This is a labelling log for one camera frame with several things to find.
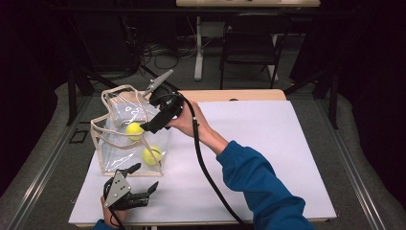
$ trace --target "black curtain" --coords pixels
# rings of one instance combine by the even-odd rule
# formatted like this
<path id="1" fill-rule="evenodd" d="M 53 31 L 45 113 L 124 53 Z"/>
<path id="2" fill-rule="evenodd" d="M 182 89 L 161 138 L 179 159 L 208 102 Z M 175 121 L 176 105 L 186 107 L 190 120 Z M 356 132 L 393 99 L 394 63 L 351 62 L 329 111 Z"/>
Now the black curtain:
<path id="1" fill-rule="evenodd" d="M 362 150 L 389 192 L 406 207 L 404 8 L 395 1 L 325 0 L 322 9 L 360 12 L 361 17 L 315 20 L 291 78 L 302 81 L 340 55 L 335 66 L 339 93 L 352 104 Z"/>

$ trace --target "cable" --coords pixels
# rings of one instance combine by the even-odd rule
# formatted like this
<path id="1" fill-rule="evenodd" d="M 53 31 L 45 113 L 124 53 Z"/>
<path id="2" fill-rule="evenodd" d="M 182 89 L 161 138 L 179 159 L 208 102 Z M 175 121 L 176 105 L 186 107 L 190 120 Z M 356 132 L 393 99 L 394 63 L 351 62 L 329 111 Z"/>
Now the cable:
<path id="1" fill-rule="evenodd" d="M 197 160 L 199 162 L 200 168 L 202 169 L 204 175 L 206 176 L 207 180 L 209 181 L 210 185 L 213 187 L 215 193 L 220 198 L 221 202 L 223 203 L 223 205 L 227 209 L 227 211 L 236 219 L 236 221 L 238 221 L 238 223 L 240 225 L 245 226 L 244 221 L 233 211 L 233 209 L 228 204 L 227 200 L 224 198 L 223 194 L 217 188 L 217 186 L 215 185 L 212 177 L 210 176 L 210 174 L 209 174 L 209 172 L 208 172 L 208 170 L 206 168 L 206 165 L 204 163 L 203 156 L 202 156 L 202 153 L 201 153 L 201 149 L 200 149 L 199 130 L 198 130 L 199 123 L 197 122 L 196 115 L 194 113 L 194 109 L 193 109 L 193 106 L 192 106 L 191 102 L 189 102 L 189 100 L 186 99 L 181 94 L 165 94 L 165 95 L 161 95 L 161 96 L 155 98 L 154 100 L 158 100 L 158 99 L 161 99 L 161 98 L 164 98 L 164 97 L 167 97 L 167 96 L 180 97 L 188 105 L 188 108 L 191 111 L 191 115 L 192 115 L 194 147 L 195 147 L 195 150 L 196 150 Z"/>

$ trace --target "black cable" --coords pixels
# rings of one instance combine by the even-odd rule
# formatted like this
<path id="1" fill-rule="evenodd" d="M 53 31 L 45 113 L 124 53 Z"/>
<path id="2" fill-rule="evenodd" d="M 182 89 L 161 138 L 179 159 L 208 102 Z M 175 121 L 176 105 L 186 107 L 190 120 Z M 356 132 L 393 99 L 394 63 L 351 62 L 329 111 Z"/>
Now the black cable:
<path id="1" fill-rule="evenodd" d="M 212 177 L 210 176 L 210 174 L 209 174 L 209 172 L 208 172 L 208 170 L 206 168 L 206 165 L 204 163 L 203 156 L 202 156 L 202 153 L 201 153 L 201 149 L 200 149 L 200 140 L 199 140 L 199 131 L 198 131 L 199 123 L 197 122 L 196 115 L 194 113 L 194 109 L 193 109 L 193 106 L 192 106 L 191 102 L 189 102 L 188 99 L 186 99 L 183 95 L 180 95 L 180 94 L 161 95 L 161 96 L 157 97 L 154 100 L 158 100 L 158 99 L 161 99 L 161 98 L 164 98 L 164 97 L 167 97 L 167 96 L 180 97 L 188 105 L 188 108 L 191 111 L 191 115 L 192 115 L 194 147 L 196 149 L 197 160 L 199 162 L 200 168 L 202 169 L 204 175 L 206 176 L 207 180 L 209 181 L 210 185 L 213 187 L 215 193 L 220 198 L 221 202 L 223 203 L 223 205 L 227 209 L 227 211 L 236 219 L 236 221 L 238 221 L 238 223 L 240 225 L 245 226 L 244 221 L 233 211 L 233 209 L 228 204 L 227 200 L 224 198 L 223 194 L 217 188 L 217 186 L 215 185 Z"/>
<path id="2" fill-rule="evenodd" d="M 111 217 L 110 217 L 110 222 L 111 222 L 111 224 L 113 224 L 114 226 L 118 227 L 119 230 L 125 230 L 125 227 L 124 227 L 122 221 L 117 217 L 117 215 L 116 215 L 116 213 L 114 212 L 114 210 L 113 210 L 112 208 L 110 208 L 110 207 L 108 208 L 108 210 L 110 210 L 111 216 L 114 217 L 114 218 L 116 219 L 116 221 L 119 223 L 119 225 L 114 224 L 114 223 L 111 221 Z"/>

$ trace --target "white tabletop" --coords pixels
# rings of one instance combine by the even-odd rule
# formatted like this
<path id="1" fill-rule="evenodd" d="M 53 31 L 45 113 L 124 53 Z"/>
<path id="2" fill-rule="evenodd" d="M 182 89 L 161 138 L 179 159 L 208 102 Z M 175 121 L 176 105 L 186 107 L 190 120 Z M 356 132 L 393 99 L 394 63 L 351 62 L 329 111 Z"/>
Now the white tabletop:
<path id="1" fill-rule="evenodd" d="M 228 140 L 261 152 L 273 165 L 289 191 L 302 197 L 304 216 L 310 220 L 336 218 L 326 187 L 305 136 L 288 101 L 199 103 L 209 123 Z M 162 177 L 128 177 L 132 193 L 143 193 L 155 181 L 157 191 L 147 207 L 131 209 L 126 224 L 179 225 L 237 223 L 227 212 L 201 171 L 193 140 L 172 128 Z M 230 191 L 222 181 L 221 166 L 205 146 L 202 154 L 214 182 L 243 220 L 252 220 L 242 193 Z M 97 154 L 69 219 L 78 226 L 102 218 L 100 196 L 108 177 L 102 176 Z"/>

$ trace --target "floor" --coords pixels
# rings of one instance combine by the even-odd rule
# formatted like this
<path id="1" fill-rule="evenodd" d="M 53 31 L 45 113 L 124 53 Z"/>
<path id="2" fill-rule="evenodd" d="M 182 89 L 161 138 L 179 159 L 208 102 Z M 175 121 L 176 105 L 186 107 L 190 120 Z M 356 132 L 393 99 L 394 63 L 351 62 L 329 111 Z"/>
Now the floor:
<path id="1" fill-rule="evenodd" d="M 188 54 L 190 57 L 180 58 L 152 57 L 147 66 L 158 75 L 167 71 L 165 66 L 171 67 L 175 73 L 169 77 L 169 82 L 181 89 L 218 89 L 218 40 L 204 39 L 204 42 L 206 46 L 202 81 L 193 79 L 195 61 L 193 53 Z M 279 81 L 275 88 L 285 89 L 293 83 L 288 76 L 301 43 L 300 37 L 291 37 L 285 45 L 278 72 Z M 239 74 L 256 76 L 254 78 L 258 79 L 263 78 L 263 73 L 259 70 L 238 69 L 238 67 L 228 69 L 226 78 Z M 140 90 L 147 88 L 151 78 L 142 71 L 128 78 L 117 78 L 114 74 L 105 74 L 105 76 L 117 84 L 130 83 Z M 92 100 L 98 100 L 98 96 L 106 87 L 96 81 L 92 83 L 96 89 Z M 228 80 L 224 86 L 225 88 L 263 88 L 264 82 Z M 313 87 L 313 84 L 307 85 L 294 94 L 288 95 L 287 98 L 292 101 L 298 111 L 304 134 L 306 138 L 308 137 L 307 141 L 312 152 L 315 152 L 317 162 L 323 165 L 319 170 L 327 178 L 325 181 L 329 187 L 327 190 L 331 193 L 337 206 L 342 205 L 337 209 L 340 218 L 331 223 L 315 223 L 315 227 L 317 229 L 403 229 L 406 225 L 405 211 L 385 190 L 379 177 L 363 156 L 350 104 L 343 97 L 339 97 L 337 113 L 339 129 L 333 130 L 323 120 L 326 117 L 325 102 L 314 102 L 311 98 L 310 93 Z M 59 101 L 53 120 L 49 123 L 19 174 L 0 198 L 0 213 L 2 213 L 0 229 L 76 229 L 75 226 L 67 223 L 67 219 L 75 204 L 74 194 L 78 192 L 76 190 L 80 187 L 83 178 L 76 175 L 74 171 L 70 172 L 70 168 L 66 167 L 66 164 L 82 165 L 84 163 L 79 162 L 82 158 L 66 152 L 75 152 L 78 149 L 78 146 L 70 145 L 69 140 L 76 128 L 88 128 L 88 124 L 84 121 L 88 120 L 86 116 L 89 116 L 86 111 L 92 108 L 89 107 L 90 103 L 87 103 L 78 92 L 78 98 L 81 99 L 79 117 L 71 126 L 66 126 L 68 119 L 67 85 L 61 85 L 56 93 Z M 331 143 L 335 145 L 334 151 L 324 149 L 326 146 L 332 145 Z M 90 154 L 94 151 L 94 147 L 91 145 L 80 148 L 80 151 Z M 332 174 L 335 172 L 333 168 L 341 171 L 344 176 L 339 179 Z M 352 190 L 351 197 L 345 197 L 343 194 L 349 190 Z M 206 226 L 204 229 L 217 228 L 220 227 Z"/>

